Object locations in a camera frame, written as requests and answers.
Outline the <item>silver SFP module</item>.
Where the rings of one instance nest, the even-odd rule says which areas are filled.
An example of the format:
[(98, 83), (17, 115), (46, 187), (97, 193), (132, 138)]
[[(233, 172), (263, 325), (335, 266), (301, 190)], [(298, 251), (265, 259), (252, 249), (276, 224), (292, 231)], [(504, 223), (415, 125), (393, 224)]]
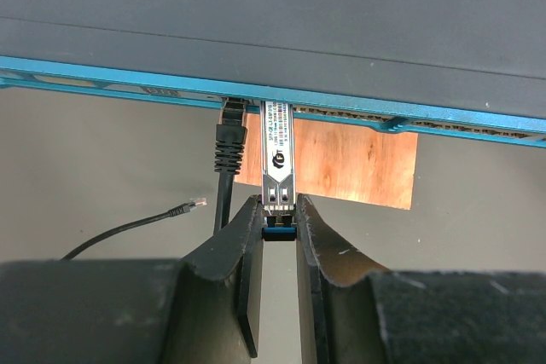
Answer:
[(261, 201), (264, 208), (263, 239), (297, 238), (293, 107), (263, 101), (260, 105)]

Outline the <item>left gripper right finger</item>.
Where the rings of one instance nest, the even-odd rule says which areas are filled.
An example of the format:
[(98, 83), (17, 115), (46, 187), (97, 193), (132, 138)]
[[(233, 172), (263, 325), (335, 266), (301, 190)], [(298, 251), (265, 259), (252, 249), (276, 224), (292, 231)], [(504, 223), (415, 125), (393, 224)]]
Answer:
[(387, 268), (331, 228), (307, 195), (295, 222), (302, 362), (385, 363), (367, 276)]

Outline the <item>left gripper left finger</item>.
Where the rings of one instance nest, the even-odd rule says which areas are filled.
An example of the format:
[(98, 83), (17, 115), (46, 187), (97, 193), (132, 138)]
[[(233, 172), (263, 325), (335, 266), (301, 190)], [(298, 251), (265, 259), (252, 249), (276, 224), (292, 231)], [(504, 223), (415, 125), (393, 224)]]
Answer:
[(258, 356), (263, 222), (260, 199), (252, 195), (231, 222), (183, 259), (183, 358)]

